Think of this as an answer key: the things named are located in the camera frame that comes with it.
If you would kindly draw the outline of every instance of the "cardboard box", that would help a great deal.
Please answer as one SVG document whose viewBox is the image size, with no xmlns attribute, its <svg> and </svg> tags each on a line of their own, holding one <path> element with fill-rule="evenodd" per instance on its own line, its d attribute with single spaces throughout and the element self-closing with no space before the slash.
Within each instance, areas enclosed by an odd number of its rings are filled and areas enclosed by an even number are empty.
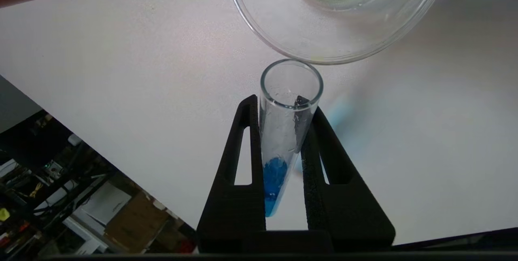
<svg viewBox="0 0 518 261">
<path fill-rule="evenodd" d="M 142 253 L 169 215 L 158 210 L 143 192 L 137 194 L 108 223 L 105 237 L 127 253 Z"/>
</svg>

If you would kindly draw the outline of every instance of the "glass rim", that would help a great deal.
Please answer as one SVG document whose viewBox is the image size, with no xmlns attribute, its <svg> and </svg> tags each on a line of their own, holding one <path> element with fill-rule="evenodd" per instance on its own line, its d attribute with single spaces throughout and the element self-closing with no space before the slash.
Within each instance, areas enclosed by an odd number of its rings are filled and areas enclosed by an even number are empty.
<svg viewBox="0 0 518 261">
<path fill-rule="evenodd" d="M 266 87 L 264 86 L 264 80 L 266 78 L 266 74 L 271 69 L 273 69 L 273 67 L 277 66 L 278 64 L 284 63 L 284 62 L 296 62 L 296 63 L 300 64 L 300 66 L 298 66 L 298 67 L 305 68 L 305 69 L 311 71 L 313 73 L 313 75 L 317 78 L 318 85 L 319 85 L 318 93 L 315 95 L 314 98 L 310 99 L 305 104 L 300 104 L 297 106 L 282 104 L 281 102 L 275 100 L 270 95 L 270 93 L 268 93 L 268 91 L 266 91 Z M 324 91 L 324 81 L 322 80 L 322 76 L 320 76 L 320 73 L 317 71 L 317 69 L 315 67 L 313 67 L 311 64 L 308 64 L 306 62 L 303 62 L 301 60 L 296 60 L 296 59 L 282 59 L 282 60 L 278 60 L 276 62 L 271 63 L 268 67 L 266 67 L 266 69 L 264 69 L 263 74 L 261 75 L 261 91 L 263 92 L 263 95 L 266 98 L 266 100 L 268 100 L 270 102 L 270 104 L 273 104 L 275 106 L 280 106 L 282 108 L 291 109 L 291 110 L 305 110 L 305 109 L 308 109 L 308 108 L 314 106 L 320 100 L 320 97 L 322 96 L 322 92 Z"/>
</svg>

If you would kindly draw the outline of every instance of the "blue solution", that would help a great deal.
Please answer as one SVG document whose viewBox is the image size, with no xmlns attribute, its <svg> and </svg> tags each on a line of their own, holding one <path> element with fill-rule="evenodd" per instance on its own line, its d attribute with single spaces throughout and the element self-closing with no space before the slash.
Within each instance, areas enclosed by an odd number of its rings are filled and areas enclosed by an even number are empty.
<svg viewBox="0 0 518 261">
<path fill-rule="evenodd" d="M 281 158 L 272 158 L 263 167 L 264 210 L 266 217 L 277 211 L 277 197 L 286 178 L 288 165 Z"/>
</svg>

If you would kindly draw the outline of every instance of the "yellow object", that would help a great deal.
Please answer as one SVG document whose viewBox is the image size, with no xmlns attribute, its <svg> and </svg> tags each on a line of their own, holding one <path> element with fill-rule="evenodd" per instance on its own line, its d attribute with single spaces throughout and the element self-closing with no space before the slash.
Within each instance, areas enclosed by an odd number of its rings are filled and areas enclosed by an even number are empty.
<svg viewBox="0 0 518 261">
<path fill-rule="evenodd" d="M 7 209 L 0 209 L 0 221 L 5 222 L 10 216 L 11 214 Z"/>
<path fill-rule="evenodd" d="M 39 189 L 41 189 L 43 187 L 43 184 L 38 183 L 36 185 L 36 188 L 34 189 L 34 191 L 31 192 L 31 194 L 29 195 L 29 197 L 32 197 L 32 198 L 36 198 L 36 193 L 38 192 Z"/>
</svg>

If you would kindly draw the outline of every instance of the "dark metal piece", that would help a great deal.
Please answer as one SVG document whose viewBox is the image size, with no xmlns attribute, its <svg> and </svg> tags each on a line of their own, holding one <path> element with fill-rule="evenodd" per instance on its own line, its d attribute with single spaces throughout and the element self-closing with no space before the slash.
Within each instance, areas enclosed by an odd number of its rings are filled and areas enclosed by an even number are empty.
<svg viewBox="0 0 518 261">
<path fill-rule="evenodd" d="M 252 184 L 234 185 L 243 131 L 250 127 Z M 241 252 L 242 239 L 266 230 L 257 96 L 244 99 L 236 115 L 198 223 L 200 252 Z"/>
<path fill-rule="evenodd" d="M 329 232 L 336 252 L 381 250 L 392 244 L 394 226 L 320 108 L 304 141 L 302 162 L 309 230 Z M 325 183 L 322 165 L 329 184 Z"/>
</svg>

